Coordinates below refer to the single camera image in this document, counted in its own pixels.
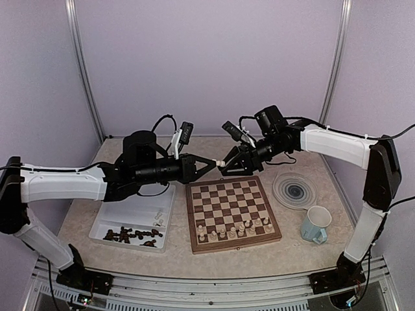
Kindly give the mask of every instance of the white wall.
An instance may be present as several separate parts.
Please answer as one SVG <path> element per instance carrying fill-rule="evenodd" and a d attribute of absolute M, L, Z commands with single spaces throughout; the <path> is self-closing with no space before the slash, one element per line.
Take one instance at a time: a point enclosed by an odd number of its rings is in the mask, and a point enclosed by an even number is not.
<path fill-rule="evenodd" d="M 87 164 L 98 148 L 64 1 L 0 0 L 0 163 Z M 31 205 L 57 232 L 68 202 Z M 1 209 L 13 208 L 1 206 Z M 0 233 L 1 310 L 18 310 L 37 256 Z"/>
<path fill-rule="evenodd" d="M 77 1 L 105 132 L 128 135 L 173 113 L 178 122 L 193 122 L 195 133 L 226 134 L 227 120 L 271 104 L 287 116 L 317 119 L 341 6 L 341 0 Z M 171 124 L 161 124 L 160 133 L 171 133 Z"/>
<path fill-rule="evenodd" d="M 334 128 L 393 135 L 415 123 L 415 2 L 354 1 L 340 76 L 327 122 Z M 396 199 L 415 195 L 415 130 L 396 139 L 403 180 Z M 330 165 L 360 214 L 365 173 Z M 415 202 L 398 205 L 376 253 L 385 256 L 404 310 L 415 305 Z"/>

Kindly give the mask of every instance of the mug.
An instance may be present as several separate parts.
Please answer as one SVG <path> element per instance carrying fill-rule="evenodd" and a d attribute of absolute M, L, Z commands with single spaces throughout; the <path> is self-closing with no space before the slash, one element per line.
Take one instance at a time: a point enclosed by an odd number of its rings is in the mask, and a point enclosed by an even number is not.
<path fill-rule="evenodd" d="M 301 236 L 306 241 L 323 244 L 327 241 L 325 228 L 330 223 L 330 212 L 325 207 L 314 205 L 307 211 L 307 216 L 301 226 Z"/>

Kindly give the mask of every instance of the wire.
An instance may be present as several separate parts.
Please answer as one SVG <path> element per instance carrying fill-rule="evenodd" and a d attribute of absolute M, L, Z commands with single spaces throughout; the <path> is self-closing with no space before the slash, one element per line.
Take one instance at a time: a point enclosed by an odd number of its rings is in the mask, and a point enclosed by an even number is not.
<path fill-rule="evenodd" d="M 246 120 L 246 119 L 250 119 L 250 120 L 256 120 L 255 117 L 252 117 L 250 115 L 243 115 L 239 118 L 239 128 L 242 130 L 242 121 Z"/>
<path fill-rule="evenodd" d="M 359 297 L 359 300 L 356 301 L 356 303 L 354 303 L 353 305 L 351 305 L 352 307 L 356 306 L 357 304 L 359 304 L 362 301 L 362 299 L 363 299 L 364 295 L 366 294 L 366 292 L 368 290 L 368 287 L 369 287 L 369 279 L 370 279 L 370 257 L 372 256 L 372 245 L 369 247 L 368 252 L 367 252 L 367 255 L 369 255 L 369 258 L 368 258 L 368 278 L 366 280 L 366 286 L 364 287 L 363 293 Z"/>
<path fill-rule="evenodd" d="M 408 202 L 408 201 L 412 201 L 412 200 L 415 200 L 415 196 L 411 196 L 411 197 L 409 197 L 409 198 L 406 198 L 406 199 L 403 199 L 403 200 L 400 200 L 400 201 L 398 201 L 398 202 L 395 202 L 395 203 L 393 203 L 389 208 L 388 208 L 388 211 L 391 209 L 391 208 L 393 208 L 395 205 L 398 205 L 398 204 L 401 204 L 401 203 L 405 203 L 405 202 Z"/>
<path fill-rule="evenodd" d="M 52 286 L 51 262 L 49 261 L 49 259 L 47 259 L 47 267 L 49 269 L 49 286 L 51 288 L 51 295 L 52 295 L 53 304 L 54 304 L 54 307 L 57 309 L 57 311 L 60 311 L 60 309 L 58 307 L 58 303 L 56 302 L 56 299 L 54 298 L 54 292 L 53 292 L 53 286 Z"/>
<path fill-rule="evenodd" d="M 319 122 L 317 122 L 315 120 L 312 120 L 312 119 L 309 119 L 309 118 L 305 118 L 305 117 L 285 117 L 284 119 L 285 120 L 304 120 L 304 121 L 309 121 L 310 123 L 315 124 L 315 125 L 317 125 L 320 128 L 323 128 L 325 130 L 327 129 L 327 126 L 325 126 L 324 124 L 321 124 L 321 123 L 319 123 Z"/>
<path fill-rule="evenodd" d="M 161 123 L 161 121 L 164 120 L 164 119 L 171 119 L 174 123 L 174 132 L 177 132 L 176 119 L 174 119 L 174 117 L 172 115 L 164 115 L 160 119 L 158 119 L 157 122 L 155 123 L 155 125 L 153 126 L 153 128 L 151 129 L 151 131 L 154 132 L 156 130 L 156 128 L 158 127 L 158 125 Z"/>
<path fill-rule="evenodd" d="M 349 133 L 349 132 L 345 132 L 345 131 L 336 130 L 334 128 L 327 128 L 327 126 L 325 126 L 325 125 L 323 125 L 323 124 L 321 124 L 317 121 L 314 121 L 312 119 L 305 118 L 305 117 L 286 117 L 284 119 L 285 120 L 305 120 L 305 121 L 309 121 L 312 124 L 315 124 L 315 125 L 323 128 L 323 129 L 325 129 L 325 130 L 329 130 L 329 131 L 340 133 L 340 134 L 350 135 L 350 136 L 354 136 L 354 137 L 358 137 L 358 138 L 363 138 L 363 139 L 367 139 L 369 141 L 387 141 L 387 140 L 390 140 L 390 139 L 395 139 L 395 138 L 401 137 L 403 134 L 407 133 L 409 130 L 415 128 L 415 123 L 414 123 L 414 124 L 408 126 L 407 128 L 405 128 L 402 132 L 400 132 L 396 135 L 393 135 L 393 136 L 388 136 L 388 137 L 366 137 L 366 136 L 363 136 L 363 135 L 358 135 L 358 134 L 354 134 L 354 133 Z"/>
<path fill-rule="evenodd" d="M 283 165 L 283 164 L 296 164 L 297 163 L 297 159 L 295 157 L 291 157 L 288 153 L 284 152 L 284 154 L 291 160 L 294 160 L 293 162 L 279 162 L 279 163 L 272 163 L 272 162 L 265 162 L 268 165 Z"/>
<path fill-rule="evenodd" d="M 30 167 L 18 167 L 18 166 L 8 165 L 5 167 L 0 167 L 0 170 L 6 170 L 9 168 L 18 168 L 20 170 L 26 170 L 29 172 L 77 173 L 77 172 L 85 172 L 86 170 L 89 170 L 90 168 L 96 167 L 101 164 L 110 164 L 110 163 L 101 161 L 101 162 L 96 162 L 94 164 L 88 165 L 87 167 L 71 168 L 67 170 L 60 170 L 58 168 L 30 168 Z"/>
<path fill-rule="evenodd" d="M 161 196 L 162 194 L 164 194 L 169 189 L 169 187 L 170 187 L 170 183 L 167 183 L 166 188 L 163 191 L 161 191 L 160 193 L 157 193 L 157 194 L 141 194 L 140 192 L 137 192 L 137 195 L 138 196 L 144 196 L 144 197 Z"/>

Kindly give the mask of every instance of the white plastic tray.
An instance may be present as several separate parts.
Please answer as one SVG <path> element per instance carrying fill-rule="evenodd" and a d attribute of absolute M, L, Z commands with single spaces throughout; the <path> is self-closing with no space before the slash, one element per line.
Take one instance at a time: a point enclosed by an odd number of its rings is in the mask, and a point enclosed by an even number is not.
<path fill-rule="evenodd" d="M 146 185 L 142 186 L 140 193 L 146 195 L 157 194 L 164 189 L 164 186 L 158 184 Z M 176 187 L 170 185 L 169 189 L 160 196 L 131 196 L 121 202 L 103 203 L 89 232 L 89 237 L 94 242 L 100 244 L 163 253 L 166 247 L 167 234 L 169 233 L 175 194 Z M 161 227 L 154 225 L 159 220 L 163 220 L 163 226 Z M 134 234 L 135 230 L 151 231 L 151 229 L 157 229 L 163 236 L 155 236 L 154 238 L 144 236 L 143 240 L 130 238 L 130 244 L 103 240 L 109 229 L 112 229 L 114 233 L 119 233 L 121 226 L 126 229 L 131 228 L 132 234 Z M 153 239 L 157 241 L 155 248 L 140 245 Z"/>

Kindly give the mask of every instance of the beige tabletop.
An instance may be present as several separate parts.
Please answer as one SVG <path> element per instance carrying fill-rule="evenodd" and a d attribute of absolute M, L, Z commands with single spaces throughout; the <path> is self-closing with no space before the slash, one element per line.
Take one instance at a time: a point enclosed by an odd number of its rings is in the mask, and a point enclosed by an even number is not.
<path fill-rule="evenodd" d="M 167 145 L 169 139 L 159 138 Z M 223 159 L 235 142 L 227 137 L 192 137 L 183 150 L 213 159 Z M 122 139 L 107 139 L 97 154 L 96 161 L 113 162 L 122 152 Z M 279 242 L 233 251 L 193 255 L 184 186 L 176 183 L 176 201 L 172 214 L 167 247 L 164 253 L 150 253 L 117 248 L 95 243 L 88 237 L 101 202 L 74 200 L 65 218 L 59 237 L 74 245 L 84 264 L 90 268 L 148 275 L 192 279 L 244 278 L 283 275 L 335 266 L 340 253 L 352 234 L 353 227 L 335 187 L 318 154 L 296 152 L 295 165 L 266 166 L 257 173 L 274 211 L 282 239 Z M 273 161 L 286 160 L 279 155 Z M 318 189 L 319 205 L 326 207 L 333 221 L 327 228 L 328 240 L 317 245 L 300 236 L 305 211 L 293 211 L 282 206 L 272 194 L 272 183 L 277 174 L 297 172 L 312 179 Z M 200 180 L 221 178 L 213 170 Z"/>

